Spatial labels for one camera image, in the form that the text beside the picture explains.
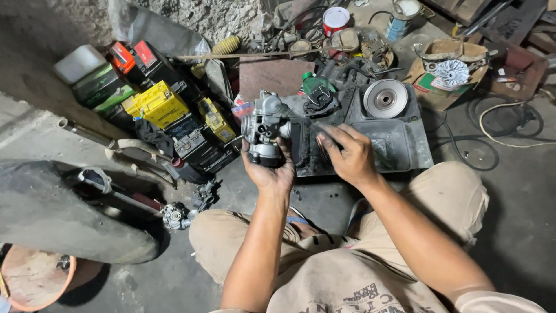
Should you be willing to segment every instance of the carburetor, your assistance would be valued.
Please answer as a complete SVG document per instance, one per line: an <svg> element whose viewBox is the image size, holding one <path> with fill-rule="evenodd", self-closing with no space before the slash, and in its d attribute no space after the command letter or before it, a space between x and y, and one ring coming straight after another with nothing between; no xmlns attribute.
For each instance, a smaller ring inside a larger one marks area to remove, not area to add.
<svg viewBox="0 0 556 313"><path fill-rule="evenodd" d="M264 167L280 164L281 153L276 138L288 139L291 134L291 110L274 92L261 90L260 99L250 116L241 121L241 134L251 144L249 161Z"/></svg>

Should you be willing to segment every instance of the cardboard box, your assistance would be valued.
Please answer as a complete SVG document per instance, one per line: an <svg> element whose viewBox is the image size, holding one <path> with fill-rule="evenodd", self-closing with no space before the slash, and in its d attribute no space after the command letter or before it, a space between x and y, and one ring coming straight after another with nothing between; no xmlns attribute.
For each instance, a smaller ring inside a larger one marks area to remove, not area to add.
<svg viewBox="0 0 556 313"><path fill-rule="evenodd" d="M461 42L454 39L436 39L429 42L423 52L426 54L453 53L461 49ZM463 43L464 56L480 56L487 53L487 48L472 43ZM488 65L482 66L471 73L467 84L449 86L441 79L425 71L423 60L417 57L403 82L413 84L417 100L421 105L433 110L444 111L467 90L475 88L484 77Z"/></svg>

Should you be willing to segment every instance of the man's right hand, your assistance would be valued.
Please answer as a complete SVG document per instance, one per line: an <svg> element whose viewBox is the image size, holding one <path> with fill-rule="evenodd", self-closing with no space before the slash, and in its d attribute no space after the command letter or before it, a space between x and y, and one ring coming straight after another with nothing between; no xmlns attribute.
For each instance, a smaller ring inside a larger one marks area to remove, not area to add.
<svg viewBox="0 0 556 313"><path fill-rule="evenodd" d="M325 134L317 134L316 139L328 151L336 174L346 182L360 189L375 185L380 174L376 171L371 140L353 127L341 124L338 127L320 127L344 147L343 150Z"/></svg>

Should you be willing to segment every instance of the beige pants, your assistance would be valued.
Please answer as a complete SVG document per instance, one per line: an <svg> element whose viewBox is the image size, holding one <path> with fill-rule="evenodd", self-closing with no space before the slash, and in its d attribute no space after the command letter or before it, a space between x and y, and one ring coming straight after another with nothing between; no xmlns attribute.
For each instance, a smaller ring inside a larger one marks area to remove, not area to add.
<svg viewBox="0 0 556 313"><path fill-rule="evenodd" d="M473 170L460 162L445 162L420 174L400 194L462 245L472 246L487 209L486 192ZM215 282L224 282L250 221L250 215L218 209L204 211L193 220L189 239L195 257ZM372 255L415 279L375 212L361 219L359 237L361 241L352 249ZM298 233L287 224L279 273L311 256L295 247L299 241Z"/></svg>

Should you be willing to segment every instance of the white cable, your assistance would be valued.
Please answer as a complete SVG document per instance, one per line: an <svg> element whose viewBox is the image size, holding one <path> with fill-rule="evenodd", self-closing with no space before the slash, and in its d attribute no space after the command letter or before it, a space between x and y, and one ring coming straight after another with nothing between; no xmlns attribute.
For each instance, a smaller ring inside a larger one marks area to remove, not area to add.
<svg viewBox="0 0 556 313"><path fill-rule="evenodd" d="M498 140L492 138L491 135L489 135L486 131L485 128L483 127L483 116L485 116L486 113L498 108L498 107L502 107L502 106L513 106L513 105L520 105L520 104L524 104L527 101L521 101L521 102L516 102L516 103L505 103L505 104L499 104L499 105L495 105L493 107L491 107L490 109L485 110L481 116L479 117L479 126L481 126L481 131L483 132L483 134L485 134L490 140L494 141L495 143L499 143L501 145L505 145L505 146L511 146L512 148L531 148L534 146L541 146L541 145L554 145L556 143L542 143L542 144L534 144L534 145L510 145L510 144L505 144L505 143L501 143Z"/></svg>

